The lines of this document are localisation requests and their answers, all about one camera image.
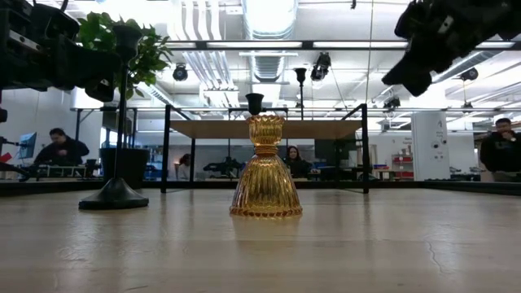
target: white column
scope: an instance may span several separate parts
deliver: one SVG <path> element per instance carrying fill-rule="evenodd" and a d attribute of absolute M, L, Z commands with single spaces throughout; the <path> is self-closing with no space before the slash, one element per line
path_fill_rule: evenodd
<path fill-rule="evenodd" d="M 414 180 L 450 179 L 445 112 L 416 112 L 412 117 Z"/>

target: spotlight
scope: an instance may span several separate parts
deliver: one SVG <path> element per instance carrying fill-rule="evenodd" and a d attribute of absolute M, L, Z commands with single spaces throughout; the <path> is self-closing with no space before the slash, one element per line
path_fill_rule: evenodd
<path fill-rule="evenodd" d="M 472 109 L 472 103 L 471 102 L 465 102 L 462 106 L 463 109 Z M 468 114 L 471 111 L 463 111 L 464 114 Z"/>
<path fill-rule="evenodd" d="M 186 64 L 177 63 L 176 69 L 173 71 L 172 75 L 175 81 L 185 81 L 188 78 L 188 72 L 186 71 Z"/>
<path fill-rule="evenodd" d="M 462 73 L 459 76 L 459 79 L 462 79 L 463 81 L 475 81 L 475 79 L 478 78 L 478 75 L 478 70 L 476 68 L 471 68 Z"/>
<path fill-rule="evenodd" d="M 394 109 L 396 107 L 399 107 L 400 105 L 401 105 L 400 98 L 398 98 L 397 96 L 394 96 L 394 97 L 390 98 L 387 102 L 385 102 L 383 104 L 383 107 L 387 108 L 387 109 Z"/>
<path fill-rule="evenodd" d="M 311 71 L 311 80 L 323 80 L 326 77 L 327 73 L 329 73 L 330 66 L 331 58 L 329 57 L 329 53 L 321 52 L 320 56 L 318 56 L 317 62 L 313 66 L 313 70 Z"/>

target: wire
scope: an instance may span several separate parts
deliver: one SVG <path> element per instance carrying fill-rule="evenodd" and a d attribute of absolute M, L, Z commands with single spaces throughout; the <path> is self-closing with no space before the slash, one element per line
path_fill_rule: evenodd
<path fill-rule="evenodd" d="M 369 69 L 371 66 L 371 53 L 372 50 L 372 43 L 373 43 L 373 19 L 374 19 L 374 0 L 371 1 L 371 25 L 370 25 L 370 31 L 369 31 L 369 58 L 367 59 L 367 82 L 366 82 L 366 103 L 369 99 Z"/>
<path fill-rule="evenodd" d="M 339 96 L 340 96 L 340 99 L 342 100 L 342 104 L 344 105 L 344 108 L 347 110 L 348 105 L 345 103 L 344 96 L 342 95 L 342 91 L 340 90 L 340 87 L 339 87 L 339 83 L 336 81 L 336 75 L 335 75 L 335 70 L 333 70 L 333 65 L 330 66 L 330 69 L 331 69 L 331 74 L 333 74 L 333 79 L 335 79 L 336 89 L 339 91 Z"/>

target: dark jacket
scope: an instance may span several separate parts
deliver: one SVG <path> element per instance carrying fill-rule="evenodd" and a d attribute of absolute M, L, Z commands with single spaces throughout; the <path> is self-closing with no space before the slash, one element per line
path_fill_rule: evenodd
<path fill-rule="evenodd" d="M 58 155 L 58 151 L 61 150 L 66 150 L 67 155 Z M 89 149 L 85 143 L 67 137 L 67 140 L 61 145 L 52 143 L 49 146 L 44 147 L 34 160 L 34 163 L 40 164 L 50 162 L 51 164 L 57 165 L 78 165 L 83 163 L 81 157 L 88 154 Z"/>
<path fill-rule="evenodd" d="M 311 164 L 306 162 L 305 160 L 284 160 L 286 165 L 291 170 L 291 176 L 293 178 L 306 178 L 308 176 L 309 170 L 311 169 Z"/>
<path fill-rule="evenodd" d="M 491 133 L 481 142 L 479 160 L 488 171 L 521 171 L 521 135 L 513 134 L 515 142 L 504 139 L 497 132 Z"/>

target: black stand base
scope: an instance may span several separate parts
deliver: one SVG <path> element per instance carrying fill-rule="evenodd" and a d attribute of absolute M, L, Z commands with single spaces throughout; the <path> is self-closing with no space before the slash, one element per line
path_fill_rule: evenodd
<path fill-rule="evenodd" d="M 144 208 L 148 199 L 130 188 L 122 178 L 112 178 L 95 195 L 82 199 L 81 210 Z"/>

